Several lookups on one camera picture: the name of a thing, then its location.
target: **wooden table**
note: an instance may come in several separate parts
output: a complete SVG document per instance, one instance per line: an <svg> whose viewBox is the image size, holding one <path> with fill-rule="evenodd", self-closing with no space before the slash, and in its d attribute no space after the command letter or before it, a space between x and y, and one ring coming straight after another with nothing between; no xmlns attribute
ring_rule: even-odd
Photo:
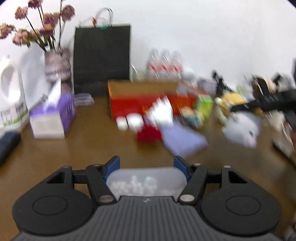
<svg viewBox="0 0 296 241"><path fill-rule="evenodd" d="M276 230L276 235L281 236L296 209L296 175L295 168L272 148L271 130L263 128L255 149L231 144L214 118L201 132L209 147L187 161L213 169L230 165L268 190L282 205L282 219ZM135 137L131 131L117 129L110 118L107 98L96 98L93 106L78 107L77 117L63 140L34 139L28 126L21 143L0 168L0 240L11 240L18 234L11 213L17 198L63 165L84 169L118 155L122 168L172 166L173 155L161 143L138 144ZM76 188L88 192L84 184Z"/></svg>

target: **purple cloth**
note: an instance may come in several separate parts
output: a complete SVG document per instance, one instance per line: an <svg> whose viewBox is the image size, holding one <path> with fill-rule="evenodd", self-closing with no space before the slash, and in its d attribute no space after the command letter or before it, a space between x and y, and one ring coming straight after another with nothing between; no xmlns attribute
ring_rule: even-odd
<svg viewBox="0 0 296 241"><path fill-rule="evenodd" d="M30 113L30 117L51 114L54 112L59 112L64 132L66 132L75 117L75 105L72 94L62 94L56 108L49 107L46 111L43 111L43 105L37 106Z"/></svg>
<svg viewBox="0 0 296 241"><path fill-rule="evenodd" d="M173 126L163 126L161 132L164 145L175 156L186 158L208 146L207 140L202 134L179 122L174 122Z"/></svg>

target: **dried flower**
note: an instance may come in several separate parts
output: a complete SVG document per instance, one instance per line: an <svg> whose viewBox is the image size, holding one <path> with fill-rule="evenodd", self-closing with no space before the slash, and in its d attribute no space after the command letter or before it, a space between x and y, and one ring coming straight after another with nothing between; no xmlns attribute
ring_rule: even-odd
<svg viewBox="0 0 296 241"><path fill-rule="evenodd" d="M94 17L92 17L92 23L93 23L94 26L96 26L96 24L98 23L98 21Z"/></svg>
<svg viewBox="0 0 296 241"><path fill-rule="evenodd" d="M53 30L47 30L45 28L41 28L41 29L39 29L39 34L40 34L40 36L43 36L43 35L45 35L45 36L53 36L54 31Z"/></svg>
<svg viewBox="0 0 296 241"><path fill-rule="evenodd" d="M75 15L75 9L71 5L66 5L62 10L61 15L64 22L69 21Z"/></svg>
<svg viewBox="0 0 296 241"><path fill-rule="evenodd" d="M38 29L35 29L35 31L34 30L30 30L30 35L32 36L32 38L38 39L39 38L39 35L40 35L39 30Z"/></svg>
<svg viewBox="0 0 296 241"><path fill-rule="evenodd" d="M0 39L5 39L15 29L13 25L2 24L0 25Z"/></svg>
<svg viewBox="0 0 296 241"><path fill-rule="evenodd" d="M42 2L43 0L29 0L28 7L36 9L41 6Z"/></svg>
<svg viewBox="0 0 296 241"><path fill-rule="evenodd" d="M43 16L43 27L46 30L53 30L59 19L59 13L45 13Z"/></svg>
<svg viewBox="0 0 296 241"><path fill-rule="evenodd" d="M14 38L12 39L12 42L16 45L24 45L28 43L29 34L27 30L19 29L17 33L15 34Z"/></svg>
<svg viewBox="0 0 296 241"><path fill-rule="evenodd" d="M18 7L15 11L15 19L24 19L28 15L28 7Z"/></svg>

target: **purple tissue box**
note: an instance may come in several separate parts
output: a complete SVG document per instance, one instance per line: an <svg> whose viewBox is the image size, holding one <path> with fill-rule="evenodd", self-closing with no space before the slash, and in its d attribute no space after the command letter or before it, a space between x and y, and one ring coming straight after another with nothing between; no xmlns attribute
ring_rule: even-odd
<svg viewBox="0 0 296 241"><path fill-rule="evenodd" d="M37 106L30 113L30 124L35 138L62 139L75 117L72 94L62 94L57 107Z"/></svg>

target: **detergent bottle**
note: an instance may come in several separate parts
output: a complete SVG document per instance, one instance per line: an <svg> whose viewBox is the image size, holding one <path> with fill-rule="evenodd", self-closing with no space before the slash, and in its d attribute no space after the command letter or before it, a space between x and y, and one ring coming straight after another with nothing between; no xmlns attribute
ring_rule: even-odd
<svg viewBox="0 0 296 241"><path fill-rule="evenodd" d="M0 61L0 128L20 131L28 121L21 72L6 55Z"/></svg>

